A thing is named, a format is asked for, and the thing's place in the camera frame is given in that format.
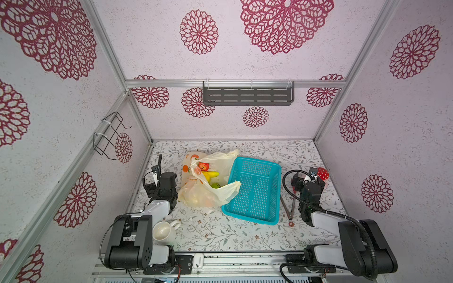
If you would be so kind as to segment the white ceramic mug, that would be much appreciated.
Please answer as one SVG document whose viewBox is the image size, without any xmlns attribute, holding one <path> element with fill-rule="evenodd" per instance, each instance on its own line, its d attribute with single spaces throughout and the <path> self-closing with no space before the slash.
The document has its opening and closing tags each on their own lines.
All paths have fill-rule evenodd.
<svg viewBox="0 0 453 283">
<path fill-rule="evenodd" d="M 175 220 L 171 223 L 162 221 L 153 227 L 153 240 L 161 245 L 173 245 L 176 241 L 176 230 L 181 226 L 181 222 Z"/>
</svg>

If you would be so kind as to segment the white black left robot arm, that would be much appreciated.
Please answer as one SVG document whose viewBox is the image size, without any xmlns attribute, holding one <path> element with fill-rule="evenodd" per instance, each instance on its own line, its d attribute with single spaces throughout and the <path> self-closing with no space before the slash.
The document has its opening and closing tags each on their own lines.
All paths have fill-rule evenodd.
<svg viewBox="0 0 453 283">
<path fill-rule="evenodd" d="M 177 174 L 162 172 L 163 155 L 153 166 L 151 174 L 154 182 L 142 185 L 150 199 L 145 209 L 119 215 L 105 232 L 109 236 L 106 249 L 99 248 L 99 258 L 104 267 L 110 270 L 146 270 L 155 268 L 162 273 L 170 273 L 176 267 L 175 251 L 170 245 L 154 243 L 153 228 L 164 217 L 173 212 L 177 200 Z"/>
</svg>

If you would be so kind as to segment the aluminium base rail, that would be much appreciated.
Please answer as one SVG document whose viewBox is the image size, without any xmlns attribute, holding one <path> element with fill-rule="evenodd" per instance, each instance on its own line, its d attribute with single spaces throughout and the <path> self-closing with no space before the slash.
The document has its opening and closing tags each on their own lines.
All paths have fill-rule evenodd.
<svg viewBox="0 0 453 283">
<path fill-rule="evenodd" d="M 186 278 L 202 277 L 355 277 L 349 270 L 335 265 L 308 264 L 309 257 L 303 251 L 283 252 L 221 252 L 221 253 L 176 253 L 176 264 L 169 271 L 159 271 L 155 266 L 145 270 L 111 270 L 102 264 L 96 264 L 89 276 L 93 281 L 117 278 L 121 280 L 135 280 L 157 277 L 180 281 Z"/>
</svg>

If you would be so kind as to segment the pink plush mushroom toy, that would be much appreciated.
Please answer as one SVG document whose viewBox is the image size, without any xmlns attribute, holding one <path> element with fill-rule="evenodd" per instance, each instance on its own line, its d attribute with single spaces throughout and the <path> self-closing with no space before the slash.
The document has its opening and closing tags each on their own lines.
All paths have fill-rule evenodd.
<svg viewBox="0 0 453 283">
<path fill-rule="evenodd" d="M 329 177 L 330 174 L 325 168 L 322 167 L 317 168 L 316 179 L 320 179 L 325 182 L 329 179 Z"/>
</svg>

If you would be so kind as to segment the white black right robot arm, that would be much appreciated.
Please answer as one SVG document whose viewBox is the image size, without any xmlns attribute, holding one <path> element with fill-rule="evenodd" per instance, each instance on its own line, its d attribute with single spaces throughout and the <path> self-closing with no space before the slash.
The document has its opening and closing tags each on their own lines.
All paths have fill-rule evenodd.
<svg viewBox="0 0 453 283">
<path fill-rule="evenodd" d="M 294 267 L 310 272 L 347 270 L 368 280 L 398 270 L 396 257 L 376 221 L 357 220 L 321 207 L 326 183 L 317 169 L 312 167 L 308 172 L 290 170 L 283 175 L 282 186 L 293 197 L 305 224 L 332 233 L 340 241 L 339 246 L 309 245 L 301 259 L 289 257 L 281 268 Z"/>
</svg>

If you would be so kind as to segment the yellow banana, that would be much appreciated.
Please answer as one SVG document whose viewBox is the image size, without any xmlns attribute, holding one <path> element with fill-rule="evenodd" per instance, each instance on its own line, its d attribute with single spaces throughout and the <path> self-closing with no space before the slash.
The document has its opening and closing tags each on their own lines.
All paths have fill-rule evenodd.
<svg viewBox="0 0 453 283">
<path fill-rule="evenodd" d="M 219 172 L 215 171 L 202 171 L 202 174 L 207 182 L 210 182 L 212 178 L 216 178 L 219 176 Z"/>
</svg>

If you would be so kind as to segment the grey wall shelf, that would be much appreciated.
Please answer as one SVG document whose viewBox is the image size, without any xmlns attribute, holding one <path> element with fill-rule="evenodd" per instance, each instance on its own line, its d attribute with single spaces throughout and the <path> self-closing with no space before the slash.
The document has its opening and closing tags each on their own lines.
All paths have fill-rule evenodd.
<svg viewBox="0 0 453 283">
<path fill-rule="evenodd" d="M 283 87 L 211 86 L 202 84 L 202 100 L 206 106 L 290 106 L 294 101 L 294 82 Z"/>
</svg>

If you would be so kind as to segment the teal plastic basket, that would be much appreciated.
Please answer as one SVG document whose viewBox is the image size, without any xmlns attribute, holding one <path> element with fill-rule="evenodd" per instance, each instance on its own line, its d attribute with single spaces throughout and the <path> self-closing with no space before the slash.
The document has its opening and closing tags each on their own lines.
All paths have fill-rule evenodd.
<svg viewBox="0 0 453 283">
<path fill-rule="evenodd" d="M 222 212 L 233 218 L 262 225 L 276 225 L 280 219 L 281 166 L 252 158 L 238 157 L 229 183 L 239 181 L 238 194 Z"/>
</svg>

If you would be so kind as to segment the yellow orange-print plastic bag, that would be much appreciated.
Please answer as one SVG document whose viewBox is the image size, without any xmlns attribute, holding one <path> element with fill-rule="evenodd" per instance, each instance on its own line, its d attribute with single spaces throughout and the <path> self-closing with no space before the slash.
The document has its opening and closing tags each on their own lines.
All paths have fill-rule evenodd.
<svg viewBox="0 0 453 283">
<path fill-rule="evenodd" d="M 178 200 L 192 208 L 214 208 L 230 203 L 239 194 L 241 188 L 241 182 L 230 181 L 232 167 L 238 157 L 238 149 L 228 153 L 187 153 L 182 163 Z M 219 176 L 207 182 L 198 167 L 199 162 L 209 163 L 209 171 L 219 172 Z M 219 183 L 221 187 L 214 189 L 211 186 L 214 183 Z"/>
</svg>

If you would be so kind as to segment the metal tongs red tip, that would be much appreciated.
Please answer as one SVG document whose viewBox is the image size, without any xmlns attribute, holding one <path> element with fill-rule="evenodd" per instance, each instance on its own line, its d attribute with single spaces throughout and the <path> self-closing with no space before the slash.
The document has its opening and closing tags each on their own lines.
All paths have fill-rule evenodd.
<svg viewBox="0 0 453 283">
<path fill-rule="evenodd" d="M 294 218 L 294 210 L 295 210 L 295 205 L 296 205 L 296 199 L 292 198 L 291 209 L 289 209 L 288 206 L 285 204 L 285 201 L 284 201 L 282 196 L 280 197 L 280 202 L 283 205 L 284 211 L 285 211 L 285 213 L 287 215 L 287 218 L 289 220 L 289 227 L 294 227 L 293 218 Z"/>
</svg>

